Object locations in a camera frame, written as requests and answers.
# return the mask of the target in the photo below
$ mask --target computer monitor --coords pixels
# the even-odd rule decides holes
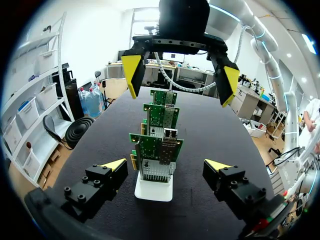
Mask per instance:
[[[163,60],[183,63],[185,61],[185,55],[181,54],[181,53],[164,52],[163,53]]]
[[[124,54],[125,50],[118,51],[118,61],[121,61],[121,57]]]

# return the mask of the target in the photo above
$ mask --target hex bolt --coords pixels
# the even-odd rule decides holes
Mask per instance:
[[[84,203],[86,201],[86,196],[84,194],[79,194],[77,199],[79,203]]]
[[[88,177],[87,176],[83,176],[82,177],[82,182],[84,183],[84,184],[86,184],[87,182],[88,182]]]
[[[254,198],[251,195],[248,195],[248,196],[245,197],[245,201],[247,203],[252,203],[254,201]]]
[[[64,187],[64,194],[65,195],[70,195],[71,194],[71,187],[65,186]]]
[[[93,186],[95,186],[96,188],[100,186],[100,181],[99,180],[94,180],[93,181]]]
[[[245,176],[242,178],[242,180],[243,180],[243,182],[244,182],[245,184],[249,183],[249,179],[248,179],[247,177],[245,177]]]
[[[260,195],[264,196],[267,193],[267,189],[265,189],[264,187],[260,189],[259,191]]]
[[[231,181],[231,188],[236,189],[238,187],[237,181]]]

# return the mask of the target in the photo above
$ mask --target ceiling light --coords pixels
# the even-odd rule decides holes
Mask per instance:
[[[313,41],[310,41],[309,37],[305,34],[301,34],[305,43],[306,43],[306,46],[308,47],[309,51],[312,52],[313,54],[317,54],[316,53],[316,50],[314,48],[314,42]]]

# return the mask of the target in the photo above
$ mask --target black table surface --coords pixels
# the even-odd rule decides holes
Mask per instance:
[[[130,153],[135,148],[129,133],[140,133],[147,113],[143,104],[152,102],[149,87],[141,87],[133,100],[126,91],[85,133],[64,164],[53,190],[63,194],[85,175],[92,164],[126,158],[128,177],[113,201],[107,201],[86,224],[123,240],[235,240],[245,223],[238,220],[225,202],[218,202],[202,177],[204,159],[238,165],[258,187],[273,194],[272,185],[258,149],[232,109],[218,99],[178,92],[180,108],[178,138],[184,139],[173,175],[170,202],[135,197],[138,172]]]

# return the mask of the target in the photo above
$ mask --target white wall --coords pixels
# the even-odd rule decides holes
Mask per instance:
[[[52,25],[63,12],[67,15],[61,60],[69,63],[80,87],[95,79],[95,71],[117,60],[122,12],[101,0],[52,1],[35,17],[29,37],[41,34],[42,28]]]

